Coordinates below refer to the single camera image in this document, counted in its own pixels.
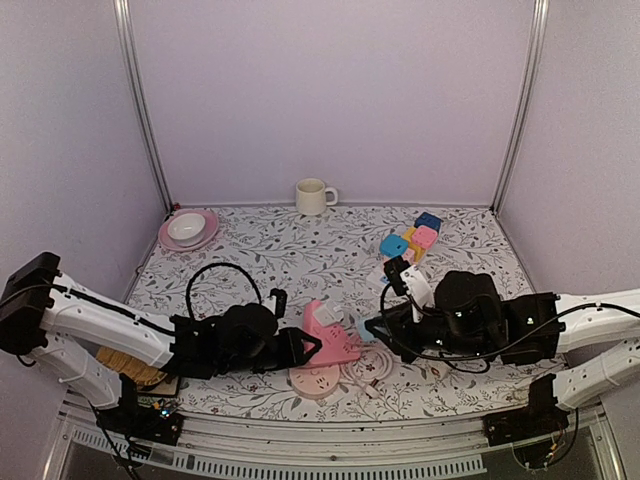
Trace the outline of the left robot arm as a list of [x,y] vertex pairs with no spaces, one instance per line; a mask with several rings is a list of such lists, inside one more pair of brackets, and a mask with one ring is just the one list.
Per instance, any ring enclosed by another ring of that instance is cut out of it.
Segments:
[[46,367],[128,434],[148,426],[136,386],[102,365],[82,341],[130,355],[178,377],[205,379],[232,371],[254,373],[302,367],[322,342],[300,328],[282,327],[286,294],[234,305],[197,320],[154,314],[97,294],[59,269],[43,252],[11,274],[1,294],[1,349]]

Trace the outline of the light blue charger plug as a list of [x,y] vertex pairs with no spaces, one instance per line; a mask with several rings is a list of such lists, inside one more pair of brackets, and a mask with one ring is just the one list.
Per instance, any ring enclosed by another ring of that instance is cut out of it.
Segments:
[[364,320],[359,320],[356,323],[356,330],[362,343],[373,343],[376,341],[376,337],[366,328]]

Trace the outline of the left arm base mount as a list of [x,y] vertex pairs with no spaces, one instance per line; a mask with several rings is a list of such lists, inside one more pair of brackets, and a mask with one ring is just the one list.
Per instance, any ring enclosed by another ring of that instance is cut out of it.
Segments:
[[113,407],[97,408],[96,423],[125,437],[176,446],[184,416],[177,412],[142,406],[136,397],[121,397]]

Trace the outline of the white delixi socket adapter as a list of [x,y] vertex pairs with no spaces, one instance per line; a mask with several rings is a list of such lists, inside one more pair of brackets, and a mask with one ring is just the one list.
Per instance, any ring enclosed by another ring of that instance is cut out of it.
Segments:
[[448,373],[449,368],[443,363],[428,364],[425,367],[425,381],[428,383],[440,382],[446,378]]

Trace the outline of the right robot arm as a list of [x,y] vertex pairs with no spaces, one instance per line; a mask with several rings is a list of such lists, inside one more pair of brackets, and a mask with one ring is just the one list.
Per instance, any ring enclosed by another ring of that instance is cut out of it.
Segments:
[[449,271],[435,288],[424,276],[393,273],[406,302],[382,306],[365,328],[406,363],[483,361],[523,366],[592,344],[613,348],[587,363],[533,381],[525,407],[507,415],[527,436],[618,386],[639,370],[639,292],[579,296],[552,292],[504,300],[488,274]]

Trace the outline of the white long power strip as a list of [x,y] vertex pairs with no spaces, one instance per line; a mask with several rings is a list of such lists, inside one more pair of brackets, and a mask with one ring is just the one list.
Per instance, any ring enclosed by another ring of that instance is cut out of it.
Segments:
[[[416,265],[421,271],[422,273],[424,273],[426,271],[426,267],[425,267],[425,262],[426,262],[426,254],[429,250],[426,251],[424,257],[422,258],[422,260],[413,265]],[[375,292],[375,293],[381,293],[383,288],[389,284],[389,281],[384,273],[384,255],[382,255],[382,260],[381,263],[374,268],[374,270],[366,277],[366,281],[368,286]]]

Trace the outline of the pink triangular power strip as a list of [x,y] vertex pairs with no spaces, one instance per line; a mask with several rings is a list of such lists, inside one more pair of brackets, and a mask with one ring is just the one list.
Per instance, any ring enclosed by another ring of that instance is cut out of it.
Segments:
[[344,319],[337,324],[323,327],[314,318],[314,311],[321,305],[329,307],[340,307],[332,300],[321,301],[312,300],[305,306],[302,330],[319,338],[322,341],[322,349],[310,360],[308,367],[323,367],[355,362],[361,356],[361,351],[357,342],[351,338],[343,326],[343,321],[347,319],[344,312]]

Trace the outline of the cyan cube socket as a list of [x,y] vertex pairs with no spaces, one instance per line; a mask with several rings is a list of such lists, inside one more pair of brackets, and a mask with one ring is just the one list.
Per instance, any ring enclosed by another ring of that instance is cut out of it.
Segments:
[[409,248],[409,242],[396,234],[387,235],[380,243],[379,251],[388,258],[402,256]]

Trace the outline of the white charger plug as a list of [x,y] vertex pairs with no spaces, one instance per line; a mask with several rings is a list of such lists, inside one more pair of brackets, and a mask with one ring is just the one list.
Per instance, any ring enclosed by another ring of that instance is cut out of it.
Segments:
[[314,318],[323,327],[340,323],[344,319],[344,312],[340,307],[329,307],[321,304],[314,311]]

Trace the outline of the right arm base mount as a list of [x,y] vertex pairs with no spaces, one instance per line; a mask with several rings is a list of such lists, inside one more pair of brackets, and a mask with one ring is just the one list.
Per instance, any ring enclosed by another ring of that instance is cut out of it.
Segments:
[[559,432],[569,426],[569,413],[555,406],[525,406],[485,415],[482,431],[490,446],[520,442]]

